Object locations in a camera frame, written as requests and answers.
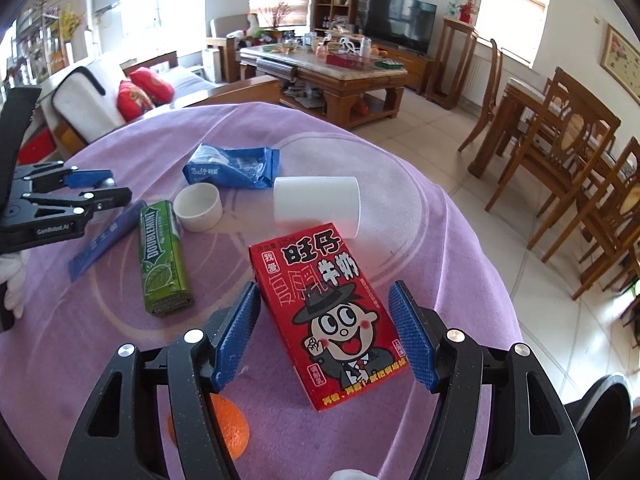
white small bowl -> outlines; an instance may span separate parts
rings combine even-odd
[[[187,231],[199,233],[211,229],[222,218],[220,192],[206,182],[187,186],[175,197],[174,212]]]

red pillow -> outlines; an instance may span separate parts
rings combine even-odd
[[[158,77],[158,74],[145,67],[140,67],[129,74],[129,78],[156,104],[165,105],[174,98],[174,87]]]
[[[149,96],[131,81],[127,80],[120,83],[116,106],[127,123],[155,108]]]

framed picture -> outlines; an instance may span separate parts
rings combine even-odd
[[[640,105],[640,52],[611,25],[607,29],[600,66]]]

television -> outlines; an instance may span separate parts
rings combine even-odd
[[[373,40],[427,53],[436,6],[418,0],[358,0],[356,25]]]

red heart tongue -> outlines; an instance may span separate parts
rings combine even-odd
[[[345,341],[340,345],[340,348],[345,354],[356,355],[362,349],[362,342],[356,334],[354,337]]]

